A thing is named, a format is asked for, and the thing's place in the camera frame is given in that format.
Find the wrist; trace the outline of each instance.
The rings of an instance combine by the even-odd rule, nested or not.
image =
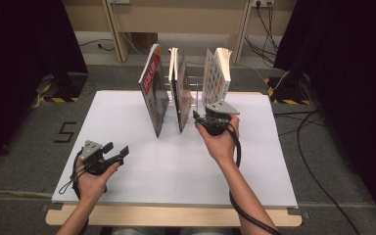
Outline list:
[[[237,167],[236,166],[236,163],[234,162],[233,158],[230,157],[230,158],[221,158],[219,160],[216,161],[218,166],[221,168],[221,169],[226,169],[226,168],[231,168],[231,167]]]

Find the black curtain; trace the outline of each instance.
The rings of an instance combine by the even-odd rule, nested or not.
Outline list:
[[[87,73],[61,0],[0,1],[0,149],[52,73]]]
[[[325,2],[298,0],[274,66],[310,75],[345,158],[376,202],[376,4]],[[325,14],[332,17],[318,23]]]

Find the handheld device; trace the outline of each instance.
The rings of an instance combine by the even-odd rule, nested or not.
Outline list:
[[[240,113],[225,101],[218,101],[206,106],[206,117],[193,111],[195,123],[201,124],[209,135],[217,136],[227,129],[230,123],[230,115],[240,115]]]
[[[123,165],[123,158],[129,154],[128,146],[124,147],[118,155],[105,160],[103,154],[109,153],[113,147],[112,142],[103,147],[101,144],[87,140],[78,154],[79,159],[83,161],[83,168],[91,174],[101,175],[114,163]]]

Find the person's right hand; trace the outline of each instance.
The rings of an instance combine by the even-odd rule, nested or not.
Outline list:
[[[239,137],[239,118],[235,115],[231,115],[231,120],[228,128],[236,131],[237,138]],[[228,131],[222,132],[218,136],[209,135],[207,130],[200,124],[196,125],[198,131],[206,143],[207,149],[213,159],[220,165],[222,163],[234,163],[234,149],[236,147],[233,138]]]

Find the white table surface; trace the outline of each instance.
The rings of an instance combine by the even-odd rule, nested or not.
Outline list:
[[[298,206],[283,158],[277,129],[267,96],[228,93],[227,103],[241,114],[240,169],[267,208]],[[204,107],[199,108],[203,116]],[[53,202],[77,202],[70,181],[72,163],[86,140],[114,143],[105,156],[112,157],[129,147],[129,154],[108,182],[100,203],[130,205],[229,206],[228,186],[210,157],[192,116],[179,133],[173,106],[169,105],[164,126],[156,137],[148,111],[138,91],[98,91],[60,181]]]

